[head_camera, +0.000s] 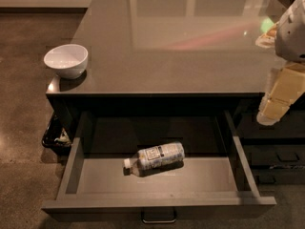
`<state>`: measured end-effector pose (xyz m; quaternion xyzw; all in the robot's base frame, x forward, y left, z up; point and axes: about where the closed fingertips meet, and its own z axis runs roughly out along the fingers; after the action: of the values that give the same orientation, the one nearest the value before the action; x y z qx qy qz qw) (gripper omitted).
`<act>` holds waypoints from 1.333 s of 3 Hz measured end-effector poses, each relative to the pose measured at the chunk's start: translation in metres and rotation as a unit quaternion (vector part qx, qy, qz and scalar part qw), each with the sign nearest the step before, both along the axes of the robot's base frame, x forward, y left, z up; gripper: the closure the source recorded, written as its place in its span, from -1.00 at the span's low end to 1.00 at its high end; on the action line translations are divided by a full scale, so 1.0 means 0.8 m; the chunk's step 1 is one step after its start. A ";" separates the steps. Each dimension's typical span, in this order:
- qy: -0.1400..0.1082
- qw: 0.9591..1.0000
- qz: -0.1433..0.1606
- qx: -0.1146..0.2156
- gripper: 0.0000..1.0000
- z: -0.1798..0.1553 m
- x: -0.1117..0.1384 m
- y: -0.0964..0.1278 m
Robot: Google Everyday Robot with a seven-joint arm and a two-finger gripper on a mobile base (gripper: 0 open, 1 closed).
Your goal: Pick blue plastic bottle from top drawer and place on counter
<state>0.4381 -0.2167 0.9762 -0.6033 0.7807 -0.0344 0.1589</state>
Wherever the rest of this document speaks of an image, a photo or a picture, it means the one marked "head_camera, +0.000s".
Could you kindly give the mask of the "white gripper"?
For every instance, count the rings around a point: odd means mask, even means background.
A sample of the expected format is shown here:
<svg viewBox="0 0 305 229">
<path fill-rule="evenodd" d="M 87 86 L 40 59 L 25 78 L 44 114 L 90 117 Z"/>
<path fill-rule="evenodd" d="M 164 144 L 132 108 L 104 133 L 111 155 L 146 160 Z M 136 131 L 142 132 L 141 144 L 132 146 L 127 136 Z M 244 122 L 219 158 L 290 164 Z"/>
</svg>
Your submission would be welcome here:
<svg viewBox="0 0 305 229">
<path fill-rule="evenodd" d="M 288 62 L 282 69 L 271 69 L 256 120 L 264 126 L 275 125 L 305 93 L 305 0 L 294 0 L 278 24 L 261 34 L 255 44 L 275 49 Z"/>
</svg>

